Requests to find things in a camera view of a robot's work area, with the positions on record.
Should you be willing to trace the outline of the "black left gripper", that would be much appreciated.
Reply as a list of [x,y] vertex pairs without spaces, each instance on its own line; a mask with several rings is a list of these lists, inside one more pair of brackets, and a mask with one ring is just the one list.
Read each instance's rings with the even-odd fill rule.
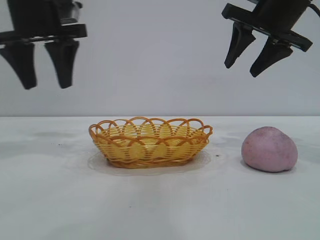
[[8,0],[12,31],[0,33],[0,54],[12,67],[26,90],[37,86],[34,65],[35,45],[32,42],[67,39],[48,42],[44,46],[55,68],[61,89],[73,84],[73,69],[79,48],[77,38],[87,37],[87,27],[79,23],[83,5],[75,0]]

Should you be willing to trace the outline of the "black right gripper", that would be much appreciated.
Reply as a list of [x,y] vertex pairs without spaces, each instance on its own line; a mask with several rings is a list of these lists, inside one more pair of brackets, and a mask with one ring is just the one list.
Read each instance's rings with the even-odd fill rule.
[[252,11],[227,3],[222,11],[225,19],[234,21],[229,50],[224,61],[230,68],[244,50],[256,40],[253,30],[269,36],[250,73],[257,77],[264,70],[289,57],[291,46],[307,52],[312,42],[292,31],[310,0],[254,0]]

